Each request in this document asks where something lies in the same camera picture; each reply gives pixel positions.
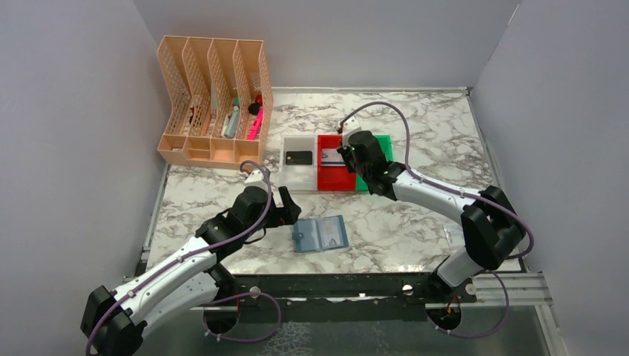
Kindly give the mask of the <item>green plastic bin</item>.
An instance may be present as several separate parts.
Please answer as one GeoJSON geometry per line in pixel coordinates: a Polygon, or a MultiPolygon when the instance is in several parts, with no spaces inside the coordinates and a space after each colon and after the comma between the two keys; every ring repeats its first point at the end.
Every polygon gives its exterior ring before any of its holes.
{"type": "MultiPolygon", "coordinates": [[[[378,141],[378,144],[380,145],[381,150],[383,151],[383,154],[384,154],[385,158],[388,161],[393,161],[394,160],[394,156],[393,156],[393,152],[392,152],[392,142],[391,142],[391,139],[390,139],[390,135],[379,135],[379,134],[376,134],[376,135],[374,135],[374,138],[376,138],[376,140],[378,141]]],[[[358,192],[368,191],[367,184],[364,182],[362,177],[359,176],[358,174],[356,174],[355,190],[358,191],[358,192]]]]}

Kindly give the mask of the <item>red plastic bin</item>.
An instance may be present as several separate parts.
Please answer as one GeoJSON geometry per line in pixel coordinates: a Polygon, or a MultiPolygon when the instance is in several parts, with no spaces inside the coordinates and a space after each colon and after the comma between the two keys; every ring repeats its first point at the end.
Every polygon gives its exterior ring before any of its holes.
{"type": "Polygon", "coordinates": [[[350,173],[344,166],[325,166],[320,164],[322,148],[341,148],[340,135],[317,136],[317,189],[319,191],[354,191],[356,174],[350,173]]]}

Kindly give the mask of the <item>grey credit card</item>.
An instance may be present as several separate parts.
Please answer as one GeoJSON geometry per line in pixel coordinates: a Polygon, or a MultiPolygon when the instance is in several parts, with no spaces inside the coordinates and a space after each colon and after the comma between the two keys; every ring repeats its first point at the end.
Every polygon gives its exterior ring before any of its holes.
{"type": "Polygon", "coordinates": [[[344,166],[342,155],[334,148],[322,148],[320,164],[325,166],[344,166]]]}

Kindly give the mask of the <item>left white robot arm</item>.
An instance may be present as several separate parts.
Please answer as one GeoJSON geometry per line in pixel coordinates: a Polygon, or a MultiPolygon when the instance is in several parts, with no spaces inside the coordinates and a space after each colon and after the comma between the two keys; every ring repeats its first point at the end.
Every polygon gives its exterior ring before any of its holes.
{"type": "Polygon", "coordinates": [[[222,260],[240,250],[255,232],[294,225],[301,207],[288,188],[281,204],[264,188],[249,186],[234,204],[206,220],[161,263],[109,290],[94,289],[80,325],[87,355],[132,355],[165,321],[202,303],[237,305],[241,292],[222,260]]]}

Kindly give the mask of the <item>blue leather card holder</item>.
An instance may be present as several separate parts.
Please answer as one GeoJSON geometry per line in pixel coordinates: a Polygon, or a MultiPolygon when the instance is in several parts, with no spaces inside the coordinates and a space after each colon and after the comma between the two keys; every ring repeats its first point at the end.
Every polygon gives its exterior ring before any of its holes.
{"type": "Polygon", "coordinates": [[[292,239],[297,253],[349,247],[346,226],[341,215],[298,220],[293,225],[292,239]]]}

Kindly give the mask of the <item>peach plastic file organizer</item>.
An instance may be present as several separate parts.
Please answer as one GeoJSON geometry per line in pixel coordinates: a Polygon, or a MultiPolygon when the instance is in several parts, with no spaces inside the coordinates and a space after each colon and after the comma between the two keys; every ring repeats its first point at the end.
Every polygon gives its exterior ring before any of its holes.
{"type": "Polygon", "coordinates": [[[157,50],[171,113],[158,152],[169,165],[236,169],[241,162],[261,163],[266,153],[274,107],[265,42],[164,36],[157,50]],[[235,97],[240,123],[233,139],[221,137],[235,97]],[[260,102],[264,119],[255,140],[247,140],[260,102]]]}

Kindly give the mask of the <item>white plastic bin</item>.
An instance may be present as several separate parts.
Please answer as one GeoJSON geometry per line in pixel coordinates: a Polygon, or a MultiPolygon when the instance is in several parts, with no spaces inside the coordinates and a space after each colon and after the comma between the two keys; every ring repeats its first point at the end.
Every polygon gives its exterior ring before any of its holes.
{"type": "Polygon", "coordinates": [[[280,184],[290,191],[317,190],[317,136],[308,134],[282,136],[280,145],[280,184]],[[285,165],[286,151],[312,151],[313,165],[285,165]]]}

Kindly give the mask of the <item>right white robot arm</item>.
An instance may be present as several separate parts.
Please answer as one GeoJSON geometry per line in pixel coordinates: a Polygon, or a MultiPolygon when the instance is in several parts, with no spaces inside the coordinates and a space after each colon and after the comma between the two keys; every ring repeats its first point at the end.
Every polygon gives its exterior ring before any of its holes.
{"type": "Polygon", "coordinates": [[[420,205],[462,227],[464,246],[432,273],[437,289],[450,291],[480,271],[496,270],[524,239],[525,230],[500,188],[490,185],[475,199],[457,186],[420,177],[403,163],[388,160],[370,131],[343,134],[338,152],[369,193],[420,205]]]}

